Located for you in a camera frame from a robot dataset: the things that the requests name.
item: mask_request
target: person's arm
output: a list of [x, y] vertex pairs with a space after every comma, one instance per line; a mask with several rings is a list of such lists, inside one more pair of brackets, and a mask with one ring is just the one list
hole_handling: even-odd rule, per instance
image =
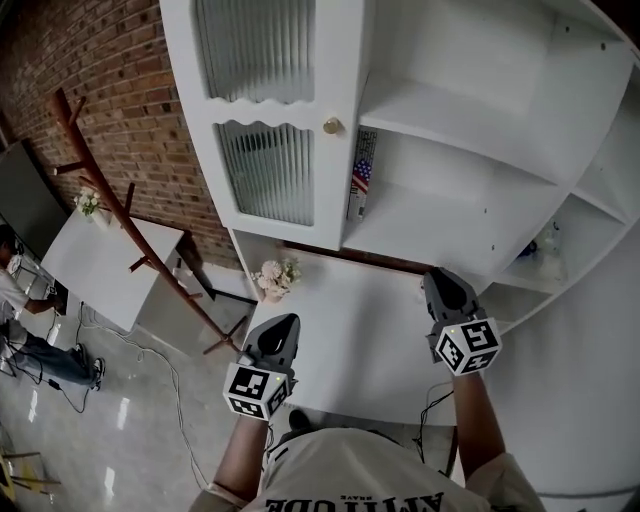
[[480, 374], [455, 377], [453, 391], [460, 462], [469, 479], [478, 468], [505, 453], [505, 446]]
[[26, 309], [29, 313], [37, 315], [38, 313], [49, 311], [51, 308], [56, 308], [56, 310], [60, 309], [62, 305], [63, 302], [59, 297], [45, 300], [29, 299], [24, 305], [24, 309]]
[[258, 494], [268, 422], [240, 416], [213, 482], [246, 501]]

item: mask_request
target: white tabletop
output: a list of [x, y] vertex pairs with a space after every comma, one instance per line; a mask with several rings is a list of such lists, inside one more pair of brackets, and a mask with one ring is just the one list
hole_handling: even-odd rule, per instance
[[[184, 232], [132, 219], [158, 257], [166, 262]], [[102, 231], [74, 211], [42, 266], [71, 293], [123, 329], [133, 328], [158, 273], [143, 265], [129, 267], [143, 256], [117, 220]]]
[[[284, 313], [301, 321], [294, 406], [378, 421], [420, 423], [430, 400], [451, 390], [444, 363], [434, 365], [425, 336], [433, 321], [421, 277], [289, 251], [302, 280], [277, 304], [260, 303], [251, 328]], [[427, 423], [455, 425], [453, 400], [429, 412]]]

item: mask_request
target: red brick wall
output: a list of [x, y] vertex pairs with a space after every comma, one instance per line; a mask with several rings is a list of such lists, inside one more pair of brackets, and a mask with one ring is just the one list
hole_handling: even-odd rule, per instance
[[240, 268], [198, 165], [180, 101], [157, 0], [23, 0], [0, 29], [0, 109], [28, 139], [73, 207], [76, 160], [49, 111], [63, 87], [87, 97], [78, 124], [107, 180], [132, 214], [189, 230], [205, 261]]

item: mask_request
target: open shelving unit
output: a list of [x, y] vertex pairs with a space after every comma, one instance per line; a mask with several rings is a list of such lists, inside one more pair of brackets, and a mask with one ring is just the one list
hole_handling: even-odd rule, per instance
[[[504, 332], [640, 215], [633, 57], [554, 4], [378, 0], [362, 64], [360, 124], [378, 142], [364, 218], [343, 246], [488, 280], [480, 301]], [[551, 218], [560, 261], [517, 259]]]
[[609, 133], [571, 194], [554, 214], [562, 231], [562, 275], [542, 276], [534, 262], [516, 260], [494, 277], [503, 286], [521, 286], [550, 294], [512, 322], [505, 332], [584, 277], [638, 221], [639, 140], [640, 71], [635, 68]]
[[[503, 332], [549, 304], [640, 218], [636, 61], [588, 4], [161, 0], [245, 270], [283, 239], [448, 267]], [[358, 126], [377, 143], [345, 221]], [[518, 258], [551, 219], [553, 264]]]

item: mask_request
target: person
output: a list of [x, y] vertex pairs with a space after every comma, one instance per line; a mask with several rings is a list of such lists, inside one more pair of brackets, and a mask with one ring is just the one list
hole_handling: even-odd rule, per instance
[[7, 224], [0, 225], [0, 339], [4, 353], [13, 367], [29, 367], [36, 373], [46, 373], [67, 382], [74, 382], [99, 390], [105, 374], [104, 359], [87, 364], [85, 347], [78, 343], [68, 351], [60, 350], [46, 340], [28, 332], [15, 320], [14, 311], [26, 310], [37, 315], [64, 304], [59, 297], [46, 300], [30, 299], [7, 271], [16, 254], [16, 236]]
[[268, 425], [241, 416], [213, 483], [190, 511], [543, 511], [515, 459], [505, 451], [480, 375], [455, 377], [453, 389], [466, 488], [387, 438], [357, 429], [312, 431], [304, 413], [296, 410], [290, 424], [295, 423], [297, 432], [286, 434], [272, 452], [262, 482]]

